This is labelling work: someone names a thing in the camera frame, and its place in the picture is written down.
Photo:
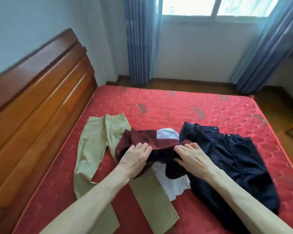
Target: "headboard panel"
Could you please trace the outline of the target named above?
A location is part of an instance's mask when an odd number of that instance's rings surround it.
[[[72,29],[0,75],[0,233],[12,231],[96,88]]]

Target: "navy blue jeans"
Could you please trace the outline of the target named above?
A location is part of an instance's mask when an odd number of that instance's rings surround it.
[[[179,141],[196,142],[213,163],[226,172],[273,213],[278,214],[280,199],[274,183],[251,138],[219,133],[218,127],[185,122]],[[249,233],[225,200],[207,182],[189,174],[194,194],[233,233]]]

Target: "window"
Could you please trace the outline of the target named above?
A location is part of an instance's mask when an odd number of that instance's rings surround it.
[[[278,0],[163,0],[163,15],[268,17]]]

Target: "mattress pattern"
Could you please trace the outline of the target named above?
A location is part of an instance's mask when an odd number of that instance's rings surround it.
[[[293,166],[253,99],[242,96],[99,87],[75,125],[48,173],[24,210],[14,234],[39,233],[76,198],[73,173],[77,145],[88,117],[124,113],[137,130],[172,128],[178,133],[185,121],[218,126],[221,133],[251,137],[273,178],[281,199],[280,218],[293,228]],[[93,181],[99,182],[116,166],[108,149]],[[191,192],[172,201],[180,220],[169,233],[228,233]],[[152,234],[129,187],[112,201],[121,224],[115,234]]]

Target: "clothing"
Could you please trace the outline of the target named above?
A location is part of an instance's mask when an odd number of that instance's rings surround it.
[[[173,160],[174,158],[180,158],[174,151],[174,147],[179,144],[190,143],[190,141],[180,143],[177,139],[157,139],[156,134],[156,130],[137,131],[134,128],[130,131],[125,130],[115,149],[116,160],[119,162],[131,145],[148,143],[153,150],[146,161],[146,165],[135,178],[144,174],[155,162],[166,164],[165,175],[170,179],[186,175],[187,171],[184,167]]]
[[[91,179],[102,162],[106,146],[109,146],[115,158],[115,147],[124,130],[130,130],[124,114],[89,117],[78,143],[74,172],[74,190],[77,199],[96,185]],[[129,186],[154,234],[165,233],[179,219],[152,169],[138,179],[130,181]],[[112,205],[109,204],[91,233],[112,234],[119,225]]]
[[[251,138],[219,133],[218,127],[185,122],[179,141],[196,142],[213,163],[273,213],[280,200],[267,168]],[[204,202],[221,224],[233,233],[249,233],[242,221],[207,182],[189,174],[193,193]]]
[[[168,138],[178,139],[179,134],[171,128],[165,128],[165,129],[160,129],[156,132],[156,138],[157,139],[168,139]],[[166,164],[155,162],[152,166],[152,169],[170,201],[175,200],[176,196],[181,195],[185,189],[191,188],[188,175],[181,176],[174,180],[166,177],[165,175]]]

